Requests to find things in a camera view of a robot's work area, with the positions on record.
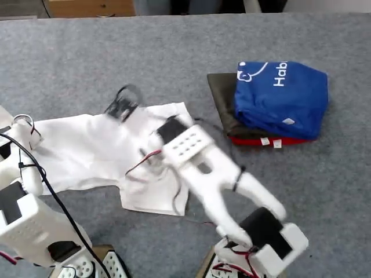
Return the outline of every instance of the stack of folded clothes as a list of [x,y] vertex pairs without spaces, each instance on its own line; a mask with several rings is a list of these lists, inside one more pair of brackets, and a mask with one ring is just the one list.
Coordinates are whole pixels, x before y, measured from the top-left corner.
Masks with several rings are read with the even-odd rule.
[[240,62],[237,73],[208,74],[224,132],[237,145],[316,140],[328,107],[323,72],[295,62]]

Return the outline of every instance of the red cloth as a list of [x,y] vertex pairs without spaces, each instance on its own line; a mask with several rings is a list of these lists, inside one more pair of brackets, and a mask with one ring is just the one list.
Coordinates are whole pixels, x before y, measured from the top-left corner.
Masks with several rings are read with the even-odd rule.
[[[261,139],[240,139],[238,137],[229,136],[232,140],[233,144],[236,145],[250,145],[250,146],[262,146]],[[268,137],[269,145],[273,145],[273,141],[281,140],[282,145],[292,145],[292,144],[301,144],[305,142],[311,142],[312,140],[305,140],[305,139],[297,139],[297,138],[290,138],[290,137]]]

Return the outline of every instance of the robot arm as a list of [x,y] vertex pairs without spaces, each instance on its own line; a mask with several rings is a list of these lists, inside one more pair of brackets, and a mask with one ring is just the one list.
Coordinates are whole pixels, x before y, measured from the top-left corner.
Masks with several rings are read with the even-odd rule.
[[[68,265],[60,277],[71,267],[76,277],[107,277],[107,268],[103,269],[100,261],[97,264],[96,255],[89,250],[92,244],[84,229],[72,220],[74,228],[66,214],[53,211],[38,198],[43,191],[39,169],[14,142],[29,152],[42,138],[33,122],[16,118],[1,128],[0,243],[39,266],[59,270]],[[124,270],[120,271],[122,277],[127,277]]]
[[[162,150],[164,163],[176,169],[216,224],[225,238],[215,248],[223,261],[249,269],[228,244],[232,240],[247,250],[255,246],[259,250],[251,256],[253,267],[262,275],[277,276],[307,248],[308,239],[295,224],[282,224],[286,217],[283,205],[198,125],[171,117],[152,134],[149,146]],[[244,195],[260,208],[238,225],[227,211],[222,189]]]

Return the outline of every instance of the gray carpet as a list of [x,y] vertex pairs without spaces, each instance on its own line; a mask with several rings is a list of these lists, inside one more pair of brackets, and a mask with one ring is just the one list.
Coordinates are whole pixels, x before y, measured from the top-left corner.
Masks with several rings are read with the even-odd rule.
[[[51,119],[102,112],[125,83],[147,104],[185,101],[220,123],[206,81],[241,60],[293,60],[327,72],[331,105],[321,138],[280,150],[238,153],[286,206],[310,248],[289,277],[370,277],[371,15],[240,14],[0,22],[1,104]],[[207,128],[227,149],[221,136]],[[212,227],[120,207],[112,186],[60,197],[93,243],[112,243],[133,277],[194,277],[219,237]],[[226,193],[231,214],[251,203]],[[56,207],[53,200],[45,198]],[[192,196],[187,215],[205,220]],[[43,277],[0,260],[1,277]]]

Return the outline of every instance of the folded blue cloth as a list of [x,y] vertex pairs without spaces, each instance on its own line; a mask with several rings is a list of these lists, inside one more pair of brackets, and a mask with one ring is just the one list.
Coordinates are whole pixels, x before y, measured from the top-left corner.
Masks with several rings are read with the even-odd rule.
[[328,107],[328,79],[296,62],[240,62],[235,115],[251,128],[314,140]]

